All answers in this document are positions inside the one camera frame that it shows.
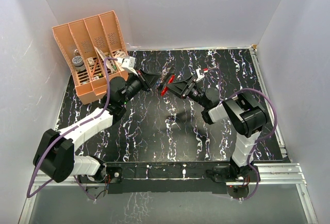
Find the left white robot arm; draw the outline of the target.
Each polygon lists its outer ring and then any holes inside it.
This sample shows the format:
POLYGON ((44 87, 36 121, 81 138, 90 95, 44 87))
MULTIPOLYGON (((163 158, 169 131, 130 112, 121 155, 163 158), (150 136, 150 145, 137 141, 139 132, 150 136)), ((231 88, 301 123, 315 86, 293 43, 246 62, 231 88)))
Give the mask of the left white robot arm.
POLYGON ((44 132, 33 164, 57 183, 69 176, 88 176, 95 182, 106 178, 105 163, 92 156, 77 156, 76 150, 87 140, 121 120, 126 104, 140 91, 149 91, 160 78, 160 73, 138 70, 127 79, 114 77, 108 81, 104 107, 96 108, 80 121, 59 131, 44 132))

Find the white and red keyring holder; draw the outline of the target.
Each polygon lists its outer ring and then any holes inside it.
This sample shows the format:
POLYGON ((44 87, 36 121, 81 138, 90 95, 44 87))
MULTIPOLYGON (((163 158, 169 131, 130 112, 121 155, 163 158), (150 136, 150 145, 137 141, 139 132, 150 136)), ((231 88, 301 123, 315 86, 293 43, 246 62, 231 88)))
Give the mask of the white and red keyring holder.
POLYGON ((158 94, 160 96, 165 95, 165 93, 168 91, 167 84, 172 83, 174 78, 175 78, 175 75, 173 73, 169 73, 163 77, 162 81, 159 83, 159 86, 157 87, 158 94))

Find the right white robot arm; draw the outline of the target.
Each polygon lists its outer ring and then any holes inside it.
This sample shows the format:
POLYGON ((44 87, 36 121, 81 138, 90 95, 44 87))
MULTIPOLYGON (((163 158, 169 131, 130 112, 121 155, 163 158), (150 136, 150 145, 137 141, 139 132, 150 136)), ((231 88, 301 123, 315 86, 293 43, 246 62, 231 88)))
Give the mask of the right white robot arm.
POLYGON ((170 76, 163 84, 161 95, 170 92, 181 99, 188 97, 197 102, 204 108, 202 118, 207 124, 212 125, 227 118, 230 120, 236 131, 236 144, 229 164, 215 166, 207 173, 214 181, 242 181, 255 168, 253 151, 263 126, 268 123, 268 115, 263 106, 248 93, 240 92, 221 101, 217 88, 203 88, 204 73, 204 70, 199 70, 196 75, 177 82, 174 81, 174 75, 170 76))

